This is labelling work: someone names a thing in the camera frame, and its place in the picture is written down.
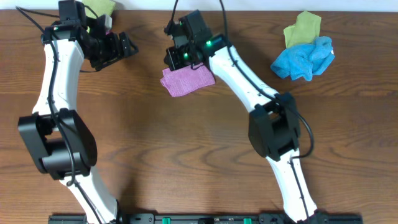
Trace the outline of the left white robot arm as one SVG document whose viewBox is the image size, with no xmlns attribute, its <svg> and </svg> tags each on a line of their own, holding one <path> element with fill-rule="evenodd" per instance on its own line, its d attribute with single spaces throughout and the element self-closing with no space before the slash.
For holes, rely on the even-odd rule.
<svg viewBox="0 0 398 224">
<path fill-rule="evenodd" d="M 100 71 L 138 53 L 125 33 L 106 33 L 79 24 L 46 27 L 44 79 L 31 115 L 18 121 L 18 131 L 39 172 L 59 181 L 85 211 L 81 223 L 130 223 L 97 168 L 95 138 L 76 109 L 80 68 L 88 59 Z"/>
</svg>

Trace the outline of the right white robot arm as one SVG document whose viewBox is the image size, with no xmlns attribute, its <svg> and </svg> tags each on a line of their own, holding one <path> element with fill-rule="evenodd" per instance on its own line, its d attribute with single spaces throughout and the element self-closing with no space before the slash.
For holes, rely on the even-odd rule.
<svg viewBox="0 0 398 224">
<path fill-rule="evenodd" d="M 309 223 L 317 205 L 300 165 L 300 125 L 306 121 L 297 112 L 293 96 L 265 84 L 222 34 L 170 37 L 174 46 L 167 49 L 165 63 L 173 71 L 203 63 L 230 87 L 249 113 L 250 143 L 274 172 L 285 214 L 295 223 Z"/>
</svg>

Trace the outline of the pink microfiber cloth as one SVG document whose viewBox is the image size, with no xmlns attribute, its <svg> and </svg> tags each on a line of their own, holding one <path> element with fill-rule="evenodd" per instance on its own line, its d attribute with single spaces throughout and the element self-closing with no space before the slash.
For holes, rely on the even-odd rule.
<svg viewBox="0 0 398 224">
<path fill-rule="evenodd" d="M 160 82 L 172 97 L 185 96 L 216 83 L 213 74 L 203 63 L 174 71 L 166 68 L 162 71 L 162 74 L 163 77 Z"/>
</svg>

